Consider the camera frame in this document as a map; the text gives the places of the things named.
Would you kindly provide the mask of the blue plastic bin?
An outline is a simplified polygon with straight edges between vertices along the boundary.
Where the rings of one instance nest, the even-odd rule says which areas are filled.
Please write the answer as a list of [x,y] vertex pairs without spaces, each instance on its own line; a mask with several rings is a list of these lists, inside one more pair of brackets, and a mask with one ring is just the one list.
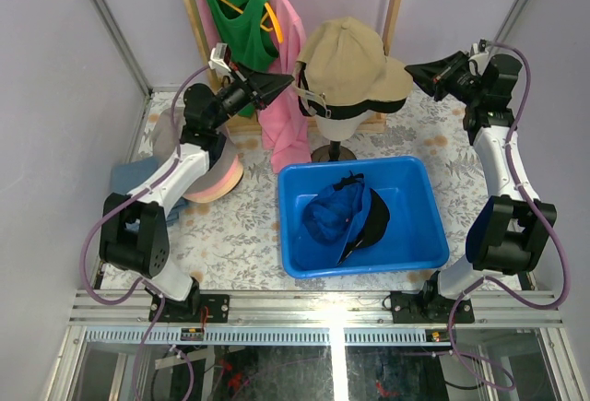
[[[303,210],[320,191],[362,174],[390,217],[383,237],[353,252],[342,264],[330,247],[303,240]],[[436,268],[450,256],[431,182],[422,161],[402,156],[290,165],[277,178],[280,251],[295,278]]]

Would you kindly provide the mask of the khaki hat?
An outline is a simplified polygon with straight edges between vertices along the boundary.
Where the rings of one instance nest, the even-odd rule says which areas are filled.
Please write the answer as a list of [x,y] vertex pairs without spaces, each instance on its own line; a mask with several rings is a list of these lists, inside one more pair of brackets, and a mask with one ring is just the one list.
[[413,88],[405,65],[385,54],[379,34],[352,17],[327,20],[312,33],[293,77],[297,95],[322,106],[400,101]]

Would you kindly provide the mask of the black baseball cap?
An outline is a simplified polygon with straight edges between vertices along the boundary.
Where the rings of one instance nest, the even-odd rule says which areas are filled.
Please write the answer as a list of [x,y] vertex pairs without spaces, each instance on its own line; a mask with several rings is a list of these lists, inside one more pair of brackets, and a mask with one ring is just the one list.
[[404,67],[389,57],[351,63],[299,59],[293,89],[301,114],[342,120],[366,111],[397,112],[413,87]]
[[365,223],[357,237],[348,242],[341,254],[338,263],[344,263],[350,255],[358,250],[373,246],[386,233],[390,221],[390,211],[384,200],[370,188],[371,206],[365,219]]

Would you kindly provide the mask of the blue cap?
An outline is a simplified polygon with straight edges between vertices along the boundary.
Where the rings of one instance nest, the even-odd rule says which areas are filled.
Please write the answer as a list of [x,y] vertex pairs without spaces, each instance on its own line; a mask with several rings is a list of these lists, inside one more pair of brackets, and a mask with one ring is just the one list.
[[325,269],[341,264],[362,240],[371,204],[371,189],[361,173],[352,172],[320,191],[302,211],[295,240],[301,267]]

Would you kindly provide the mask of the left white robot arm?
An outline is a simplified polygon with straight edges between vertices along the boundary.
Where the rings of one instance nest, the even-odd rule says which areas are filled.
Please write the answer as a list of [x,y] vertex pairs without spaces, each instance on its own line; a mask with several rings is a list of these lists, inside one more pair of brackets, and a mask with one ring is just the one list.
[[192,322],[204,314],[199,283],[170,258],[166,219],[198,179],[216,167],[227,137],[220,128],[244,107],[269,106],[293,81],[291,75],[227,66],[231,82],[218,92],[195,83],[183,93],[184,125],[174,125],[176,147],[143,184],[125,195],[112,193],[100,222],[102,262],[130,271],[147,282],[156,302],[172,318]]

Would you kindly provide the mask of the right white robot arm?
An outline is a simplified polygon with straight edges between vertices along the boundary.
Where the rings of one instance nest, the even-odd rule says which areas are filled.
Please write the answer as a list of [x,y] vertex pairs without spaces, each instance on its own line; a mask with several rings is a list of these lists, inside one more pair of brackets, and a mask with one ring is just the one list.
[[522,114],[509,107],[519,75],[528,74],[530,65],[517,51],[489,55],[476,47],[405,69],[434,100],[452,95],[464,103],[463,127],[482,164],[489,198],[466,236],[464,255],[410,297],[408,315],[393,301],[393,316],[402,323],[471,323],[469,293],[486,278],[532,271],[554,233],[557,209],[542,202],[527,179],[517,136]]

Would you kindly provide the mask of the beige mannequin head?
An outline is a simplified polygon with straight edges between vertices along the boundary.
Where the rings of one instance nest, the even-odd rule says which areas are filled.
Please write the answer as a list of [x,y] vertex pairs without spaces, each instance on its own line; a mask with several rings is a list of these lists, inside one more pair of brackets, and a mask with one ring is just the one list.
[[328,140],[328,144],[317,148],[311,155],[312,162],[354,160],[356,156],[346,147],[343,141],[351,138],[359,126],[375,115],[373,111],[366,111],[352,118],[335,120],[322,118],[318,115],[314,120],[320,134]]

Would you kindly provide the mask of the pink bucket hat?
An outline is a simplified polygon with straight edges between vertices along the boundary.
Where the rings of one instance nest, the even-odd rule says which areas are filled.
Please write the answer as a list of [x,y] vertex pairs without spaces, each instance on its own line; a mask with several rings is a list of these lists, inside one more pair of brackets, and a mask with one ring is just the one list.
[[196,180],[183,197],[198,204],[211,203],[230,193],[241,181],[243,166],[238,156],[218,161],[213,169]]

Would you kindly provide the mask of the peach bucket hat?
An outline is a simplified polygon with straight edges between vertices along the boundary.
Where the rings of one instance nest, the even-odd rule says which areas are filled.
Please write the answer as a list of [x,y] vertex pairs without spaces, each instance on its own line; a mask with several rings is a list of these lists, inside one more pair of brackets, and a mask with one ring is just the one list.
[[243,171],[228,172],[219,182],[201,192],[185,194],[184,198],[198,204],[211,203],[229,194],[242,180]]

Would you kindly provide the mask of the grey bucket hat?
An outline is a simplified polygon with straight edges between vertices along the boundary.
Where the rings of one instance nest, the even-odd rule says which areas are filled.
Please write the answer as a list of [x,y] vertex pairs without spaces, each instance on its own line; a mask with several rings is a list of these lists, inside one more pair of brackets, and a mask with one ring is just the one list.
[[[158,160],[159,164],[162,164],[175,150],[176,141],[178,139],[176,134],[179,134],[182,131],[185,124],[183,112],[184,107],[175,108],[174,122],[178,127],[178,130],[175,132],[173,132],[171,128],[171,108],[164,110],[159,116],[151,134],[153,156]],[[231,139],[226,136],[226,143],[222,150],[222,154],[215,162],[214,166],[218,161],[231,161],[234,156],[238,156],[238,150]]]

